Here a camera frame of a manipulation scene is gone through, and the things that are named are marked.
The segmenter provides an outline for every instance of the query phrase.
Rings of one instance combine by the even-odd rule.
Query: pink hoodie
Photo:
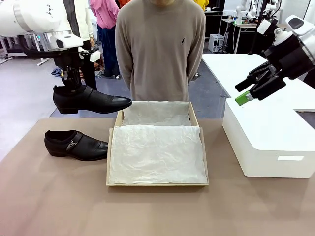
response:
[[[90,0],[90,5],[101,28],[111,29],[116,25],[119,8],[115,0]]]

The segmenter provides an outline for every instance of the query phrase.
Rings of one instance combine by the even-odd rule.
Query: person in pink hoodie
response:
[[[119,75],[116,56],[115,31],[119,8],[115,0],[90,0],[91,10],[97,17],[99,39],[103,46],[106,77]]]

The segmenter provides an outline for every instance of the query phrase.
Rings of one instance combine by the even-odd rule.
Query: wrapping paper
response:
[[[114,128],[109,183],[207,183],[197,126]]]
[[[191,126],[189,102],[133,102],[124,109],[123,126]]]

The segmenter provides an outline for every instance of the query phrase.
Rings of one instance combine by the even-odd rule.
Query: beige sweater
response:
[[[167,7],[132,0],[122,7],[116,51],[133,100],[188,101],[204,37],[205,14],[192,0],[175,0]]]

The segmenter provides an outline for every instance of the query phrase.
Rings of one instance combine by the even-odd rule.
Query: open cardboard box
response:
[[[119,111],[117,114],[117,118],[115,121],[115,127],[116,126],[122,126],[123,120],[124,120],[124,111]],[[192,103],[189,103],[189,119],[191,122],[192,126],[199,126],[195,112],[192,107]],[[108,152],[107,152],[107,180],[106,180],[106,185],[107,186],[208,186],[209,185],[209,176],[208,176],[208,166],[207,166],[207,158],[206,158],[206,149],[205,149],[205,142],[204,142],[204,136],[203,136],[203,131],[202,128],[200,128],[200,140],[202,143],[202,151],[203,151],[203,162],[205,166],[205,172],[207,176],[207,183],[152,183],[152,184],[110,184],[109,183],[109,174],[110,174],[110,161],[111,161],[111,147],[112,147],[112,140],[113,140],[113,135],[114,135],[114,129],[111,128],[109,130],[109,142],[108,142]]]

